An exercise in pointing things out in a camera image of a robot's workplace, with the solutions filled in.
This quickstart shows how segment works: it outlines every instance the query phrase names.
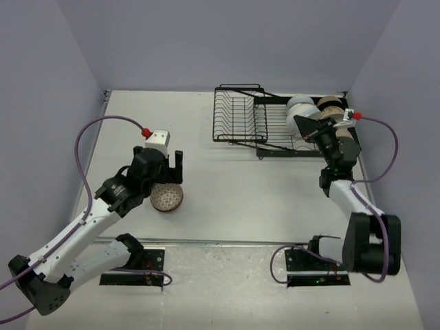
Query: table surface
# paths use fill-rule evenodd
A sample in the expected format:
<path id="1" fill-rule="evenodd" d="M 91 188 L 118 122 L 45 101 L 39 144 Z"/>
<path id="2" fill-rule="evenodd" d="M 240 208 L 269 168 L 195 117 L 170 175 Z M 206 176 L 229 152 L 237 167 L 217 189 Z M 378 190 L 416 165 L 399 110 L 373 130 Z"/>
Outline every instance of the table surface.
<path id="1" fill-rule="evenodd" d="M 168 152 L 184 152 L 184 202 L 164 214 L 149 201 L 102 237 L 129 232 L 139 239 L 308 242 L 313 235 L 343 237 L 347 219 L 318 185 L 320 158 L 265 158 L 255 150 L 212 141 L 213 93 L 114 91 L 107 115 L 133 118 L 170 131 Z M 92 190 L 132 160 L 143 145 L 137 128 L 119 120 L 102 123 L 88 170 Z M 362 177 L 360 166 L 355 178 Z M 77 214 L 87 203 L 83 190 Z"/>
<path id="2" fill-rule="evenodd" d="M 104 287 L 98 279 L 48 316 L 33 312 L 27 330 L 422 330 L 405 268 L 375 284 L 350 274 L 348 287 L 286 289 L 269 274 L 275 247 L 169 246 L 174 282 Z M 283 254 L 276 274 L 285 278 Z"/>
<path id="3" fill-rule="evenodd" d="M 347 220 L 318 187 L 321 159 L 257 160 L 253 150 L 211 142 L 212 93 L 114 92 L 107 110 L 171 131 L 170 150 L 184 151 L 185 200 L 173 214 L 145 202 L 104 233 L 137 238 L 213 241 L 308 241 L 344 235 Z M 131 161 L 142 144 L 130 124 L 105 122 L 88 172 L 97 189 Z M 360 168 L 355 169 L 360 177 Z M 78 209 L 85 206 L 82 194 Z M 350 274 L 348 287 L 286 289 L 269 273 L 276 246 L 156 243 L 166 247 L 164 269 L 174 282 L 150 287 L 79 288 L 56 313 L 33 312 L 27 330 L 422 330 L 402 262 L 378 285 Z M 85 254 L 93 252 L 90 246 Z M 283 254 L 275 272 L 285 278 Z"/>

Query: mounting plate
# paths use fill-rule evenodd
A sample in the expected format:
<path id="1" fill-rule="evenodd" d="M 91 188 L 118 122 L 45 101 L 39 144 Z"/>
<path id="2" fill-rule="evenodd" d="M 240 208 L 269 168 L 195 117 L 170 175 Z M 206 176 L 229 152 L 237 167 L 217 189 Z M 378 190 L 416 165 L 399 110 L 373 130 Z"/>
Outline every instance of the mounting plate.
<path id="1" fill-rule="evenodd" d="M 326 287 L 350 285 L 347 270 L 341 264 L 319 260 L 304 250 L 285 250 L 288 287 Z"/>
<path id="2" fill-rule="evenodd" d="M 165 249 L 145 249 L 142 264 L 139 267 L 126 270 L 164 270 Z M 101 275 L 99 285 L 126 285 L 126 286 L 145 286 L 162 287 L 164 277 L 157 274 L 134 274 L 109 271 Z"/>

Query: purple cable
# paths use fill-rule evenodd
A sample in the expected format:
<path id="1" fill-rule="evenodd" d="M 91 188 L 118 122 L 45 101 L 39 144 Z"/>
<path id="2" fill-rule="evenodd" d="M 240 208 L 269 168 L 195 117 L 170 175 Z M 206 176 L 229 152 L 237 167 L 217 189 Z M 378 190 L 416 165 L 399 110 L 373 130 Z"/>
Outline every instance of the purple cable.
<path id="1" fill-rule="evenodd" d="M 82 216 L 82 220 L 85 220 L 90 213 L 91 207 L 92 207 L 92 203 L 93 203 L 93 196 L 91 194 L 91 189 L 90 189 L 90 185 L 87 182 L 87 178 L 85 177 L 83 168 L 81 166 L 80 163 L 80 157 L 79 157 L 79 144 L 80 144 L 80 140 L 81 137 L 83 136 L 83 133 L 93 124 L 95 124 L 96 122 L 102 121 L 102 120 L 106 120 L 106 119 L 119 119 L 119 120 L 125 120 L 127 122 L 131 122 L 134 125 L 136 125 L 137 127 L 139 127 L 141 130 L 144 129 L 144 127 L 142 127 L 141 124 L 139 124 L 138 122 L 136 122 L 133 119 L 127 118 L 127 117 L 122 117 L 121 115 L 106 115 L 104 117 L 98 118 L 96 120 L 91 121 L 89 124 L 85 125 L 80 132 L 78 133 L 77 137 L 76 137 L 76 141 L 75 141 L 75 147 L 74 147 L 74 155 L 75 155 L 75 163 L 76 163 L 76 168 L 78 169 L 78 172 L 80 174 L 81 180 L 85 186 L 85 190 L 87 191 L 87 208 L 85 211 L 85 214 Z M 57 251 L 57 249 L 64 244 L 70 237 L 72 237 L 72 235 L 79 229 L 81 225 L 78 223 L 76 224 L 67 234 L 66 236 L 64 236 L 57 244 L 55 244 L 49 251 L 47 251 L 44 255 L 43 258 L 47 259 L 52 253 L 54 253 L 55 251 Z M 37 267 L 38 265 L 40 265 L 42 263 L 42 261 L 38 260 L 35 263 L 33 263 L 31 266 L 29 266 L 24 272 L 21 272 L 20 274 L 18 274 L 17 276 L 11 278 L 10 280 L 7 280 L 5 283 L 0 285 L 0 291 L 3 290 L 5 287 L 13 284 L 14 282 L 17 282 L 20 278 L 22 278 L 23 276 L 25 276 L 27 273 L 29 273 L 30 271 L 32 271 L 35 267 Z M 28 313 L 30 313 L 32 310 L 34 310 L 34 307 L 24 311 L 23 313 L 17 314 L 16 316 L 13 316 L 11 318 L 7 318 L 5 320 L 0 320 L 0 325 L 4 324 L 4 323 L 8 323 L 11 322 L 13 320 L 16 320 L 17 318 L 20 318 L 21 316 L 24 316 Z"/>
<path id="2" fill-rule="evenodd" d="M 117 272 L 126 272 L 126 273 L 135 273 L 135 274 L 157 274 L 162 275 L 163 277 L 167 277 L 169 280 L 167 283 L 162 284 L 162 287 L 167 287 L 173 282 L 173 278 L 171 275 L 161 272 L 159 270 L 143 270 L 143 269 L 124 269 L 124 268 L 113 268 L 112 270 L 115 270 Z"/>
<path id="3" fill-rule="evenodd" d="M 384 281 L 384 279 L 385 279 L 385 277 L 386 277 L 386 274 L 388 273 L 388 264 L 389 264 L 389 260 L 390 260 L 390 257 L 389 257 L 390 249 L 389 249 L 388 235 L 387 235 L 387 232 L 386 232 L 386 226 L 385 226 L 384 221 L 383 221 L 382 218 L 380 217 L 380 214 L 377 213 L 377 211 L 376 211 L 374 208 L 372 208 L 371 206 L 369 206 L 368 202 L 365 201 L 365 200 L 362 198 L 362 196 L 357 192 L 357 190 L 355 189 L 355 185 L 356 185 L 356 184 L 372 184 L 372 183 L 374 183 L 374 182 L 379 181 L 379 180 L 382 179 L 385 175 L 388 174 L 388 172 L 389 172 L 390 169 L 393 167 L 393 165 L 394 165 L 394 163 L 395 163 L 395 160 L 396 160 L 396 158 L 397 158 L 397 152 L 399 151 L 399 139 L 397 138 L 397 134 L 396 134 L 396 132 L 394 131 L 394 129 L 393 129 L 390 125 L 388 125 L 387 123 L 385 123 L 385 122 L 383 122 L 383 121 L 381 121 L 381 120 L 374 119 L 374 118 L 369 118 L 369 117 L 362 117 L 362 119 L 369 120 L 369 121 L 371 121 L 371 122 L 377 122 L 377 123 L 382 124 L 382 125 L 384 125 L 385 127 L 387 127 L 387 128 L 391 131 L 391 133 L 393 134 L 393 137 L 394 137 L 394 143 L 395 143 L 395 149 L 394 149 L 393 158 L 391 159 L 390 164 L 387 166 L 387 168 L 385 169 L 385 171 L 384 171 L 381 175 L 379 175 L 378 177 L 376 177 L 375 179 L 372 179 L 372 180 L 355 180 L 355 181 L 353 181 L 353 182 L 351 183 L 351 186 L 350 186 L 350 189 L 351 189 L 351 191 L 353 192 L 353 194 L 355 195 L 355 197 L 356 197 L 356 198 L 357 198 L 362 204 L 364 204 L 364 206 L 365 206 L 365 207 L 366 207 L 371 213 L 373 213 L 373 215 L 374 215 L 374 216 L 376 217 L 376 219 L 379 221 L 379 226 L 380 226 L 380 229 L 381 229 L 381 231 L 382 231 L 382 236 L 384 237 L 384 239 L 383 239 L 383 243 L 384 243 L 384 254 L 385 254 L 385 256 L 384 256 L 384 266 L 383 266 L 383 268 L 382 268 L 382 273 L 381 273 L 381 275 L 380 275 L 379 278 L 373 278 L 373 277 L 371 277 L 370 275 L 365 274 L 365 273 L 362 273 L 362 274 L 363 274 L 365 277 L 367 277 L 369 280 L 373 281 L 373 282 L 381 283 L 381 282 Z M 274 259 L 275 259 L 275 256 L 276 256 L 281 250 L 283 250 L 283 249 L 285 249 L 285 248 L 300 248 L 300 249 L 302 249 L 303 251 L 307 252 L 308 254 L 314 256 L 314 257 L 317 258 L 317 259 L 320 259 L 320 260 L 326 261 L 326 262 L 328 262 L 328 263 L 337 263 L 337 262 L 336 262 L 335 260 L 333 260 L 333 259 L 330 259 L 330 258 L 324 258 L 324 257 L 320 256 L 319 254 L 316 254 L 316 253 L 313 253 L 312 251 L 307 250 L 307 249 L 304 248 L 302 245 L 295 244 L 295 243 L 285 244 L 285 245 L 283 245 L 283 246 L 280 246 L 278 249 L 276 249 L 275 252 L 273 253 L 271 259 L 270 259 L 270 267 L 269 267 L 269 269 L 270 269 L 270 275 L 271 275 L 271 277 L 274 279 L 274 281 L 277 282 L 277 283 L 279 283 L 279 284 L 287 284 L 287 280 L 278 280 L 278 279 L 275 277 L 275 274 L 274 274 Z"/>
<path id="4" fill-rule="evenodd" d="M 355 185 L 356 184 L 372 184 L 374 182 L 378 182 L 380 179 L 382 179 L 385 175 L 388 174 L 388 172 L 390 171 L 390 169 L 393 167 L 396 158 L 397 158 L 397 153 L 399 151 L 399 139 L 397 138 L 397 134 L 394 131 L 394 129 L 388 125 L 387 123 L 375 119 L 375 118 L 370 118 L 370 117 L 362 117 L 362 119 L 368 120 L 370 122 L 376 122 L 379 124 L 384 125 L 386 128 L 388 128 L 390 130 L 390 132 L 393 134 L 393 138 L 394 138 L 394 154 L 393 154 L 393 158 L 390 161 L 390 164 L 386 167 L 385 171 L 379 175 L 378 177 L 376 177 L 375 179 L 372 180 L 355 180 L 352 182 L 350 189 L 351 192 L 356 196 L 357 199 L 359 199 L 359 201 L 364 204 L 366 206 L 366 208 L 368 208 L 368 210 L 374 214 L 374 216 L 376 217 L 377 221 L 379 221 L 379 226 L 380 229 L 382 231 L 382 236 L 383 236 L 383 244 L 384 244 L 384 266 L 382 268 L 382 273 L 380 275 L 379 278 L 373 278 L 368 274 L 364 274 L 365 277 L 367 277 L 369 280 L 372 280 L 373 282 L 376 283 L 381 283 L 384 281 L 386 274 L 388 273 L 388 264 L 390 261 L 390 256 L 389 256 L 389 252 L 390 252 L 390 248 L 389 248 L 389 242 L 388 242 L 388 234 L 386 232 L 386 226 L 384 221 L 382 220 L 382 218 L 380 217 L 380 214 L 376 212 L 376 210 L 374 208 L 372 208 L 371 206 L 368 205 L 367 201 L 365 201 L 361 195 L 357 192 L 357 190 L 355 189 Z"/>
<path id="5" fill-rule="evenodd" d="M 144 127 L 142 127 L 141 124 L 139 124 L 138 122 L 136 122 L 133 119 L 130 119 L 130 118 L 127 118 L 127 117 L 122 117 L 121 115 L 106 115 L 106 116 L 98 118 L 96 120 L 92 120 L 89 124 L 85 125 L 80 130 L 80 133 L 76 137 L 76 141 L 75 141 L 75 163 L 76 163 L 76 168 L 78 169 L 78 172 L 80 173 L 80 177 L 81 177 L 81 180 L 82 180 L 82 182 L 84 184 L 85 190 L 87 191 L 87 208 L 85 210 L 84 216 L 82 217 L 82 220 L 85 220 L 88 217 L 89 213 L 90 213 L 91 206 L 92 206 L 92 203 L 93 203 L 93 197 L 92 197 L 92 194 L 91 194 L 90 185 L 87 182 L 87 178 L 85 177 L 83 168 L 81 166 L 80 156 L 79 156 L 79 144 L 80 144 L 81 136 L 83 136 L 83 133 L 86 131 L 86 129 L 88 129 L 91 125 L 95 124 L 96 122 L 100 122 L 100 121 L 106 120 L 106 119 L 126 120 L 127 122 L 131 122 L 134 125 L 136 125 L 137 127 L 139 127 L 141 131 L 144 129 Z"/>
<path id="6" fill-rule="evenodd" d="M 29 309 L 26 309 L 25 311 L 22 311 L 20 314 L 17 314 L 16 316 L 13 316 L 11 318 L 5 318 L 4 320 L 0 320 L 0 325 L 4 325 L 6 323 L 15 321 L 15 320 L 19 319 L 21 316 L 29 314 L 34 309 L 35 309 L 35 307 L 30 307 Z"/>

